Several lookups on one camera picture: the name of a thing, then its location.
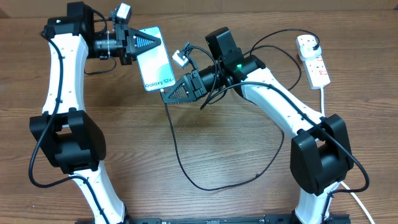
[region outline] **robotic arm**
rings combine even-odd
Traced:
[[[301,186],[300,201],[286,222],[281,223],[316,224],[323,223],[326,218],[328,223],[350,223],[347,215],[329,214],[330,201],[326,198],[353,168],[353,161],[318,130],[319,127],[324,129],[351,153],[344,121],[336,114],[323,117],[286,90],[256,56],[245,58],[227,27],[207,35],[206,41],[213,58],[218,58],[217,74],[214,65],[203,70],[194,69],[163,95],[164,102],[193,102],[212,89],[234,86],[240,96],[262,108],[292,140],[290,170]],[[188,64],[189,51],[185,49],[186,46],[173,56],[181,67]],[[257,83],[266,83],[268,87]],[[317,147],[317,140],[325,141],[324,145]],[[322,217],[326,203],[326,213]]]
[[[57,104],[61,71],[60,56],[49,43],[49,92],[42,116],[30,118],[30,131],[36,141],[39,141],[50,117],[53,116],[53,123],[49,124],[49,131],[45,133],[40,145],[51,165],[60,167],[62,172],[70,177],[82,177],[73,180],[90,205],[95,224],[129,223],[127,210],[116,195],[105,170],[104,135],[85,112],[84,67],[87,58],[106,60],[119,57],[121,65],[130,65],[136,60],[137,55],[160,45],[160,39],[127,26],[131,17],[131,7],[125,3],[111,12],[108,20],[101,15],[103,22],[113,22],[112,34],[106,30],[107,26],[101,32],[94,31],[94,13],[99,14],[83,2],[73,2],[68,3],[67,16],[48,19],[42,35],[51,40],[61,52],[62,92],[58,110],[56,114],[52,114]],[[71,133],[58,134],[63,128],[70,128]]]

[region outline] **white power strip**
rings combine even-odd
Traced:
[[[312,47],[317,44],[315,37],[312,35],[300,35],[296,39],[298,55],[303,61],[305,73],[310,82],[311,89],[318,90],[327,86],[330,83],[328,71],[323,62],[321,50],[312,50]],[[308,58],[303,55],[316,55],[316,57]]]

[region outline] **wall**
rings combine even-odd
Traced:
[[[67,2],[78,0],[0,0],[0,17],[53,17],[66,14]],[[266,11],[386,10],[398,0],[85,0],[107,15],[120,2],[132,5],[133,14],[181,14]]]

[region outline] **wooden table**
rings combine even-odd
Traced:
[[[46,19],[0,20],[0,223],[73,223],[92,218],[73,182],[39,189],[28,180],[27,168],[35,140],[29,117],[38,116],[47,95],[50,57],[39,32]],[[206,47],[205,36],[228,26],[239,47],[248,50],[261,37],[285,28],[302,28],[321,38],[331,76],[326,87],[326,113],[346,122],[353,154],[371,178],[358,194],[377,223],[398,222],[398,14],[394,11],[273,12],[134,16],[135,28],[160,26],[169,55],[186,41]],[[267,39],[297,55],[295,38],[287,32]],[[297,67],[284,54],[259,50],[274,76],[291,86]],[[206,55],[193,52],[201,68]],[[88,71],[111,66],[89,60]],[[179,78],[188,70],[174,67]],[[319,92],[303,75],[292,93],[319,109]],[[202,187],[218,187],[250,179],[271,160],[280,144],[278,127],[254,105],[228,92],[206,107],[203,102],[171,105],[182,162]],[[299,200],[299,186],[290,169],[290,141],[258,180],[235,189],[204,192],[183,176],[164,105],[158,93],[145,92],[137,64],[118,66],[104,75],[85,77],[87,113],[107,141],[106,168],[113,187],[133,217],[250,217],[290,213]],[[40,151],[35,178],[49,183],[64,177]],[[358,168],[345,182],[361,187]],[[352,196],[339,194],[331,211],[349,213],[353,223],[368,223]]]

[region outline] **phone screen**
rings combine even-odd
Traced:
[[[174,73],[159,27],[149,27],[140,31],[158,37],[161,41],[159,46],[137,56],[145,90],[158,90],[174,85]]]

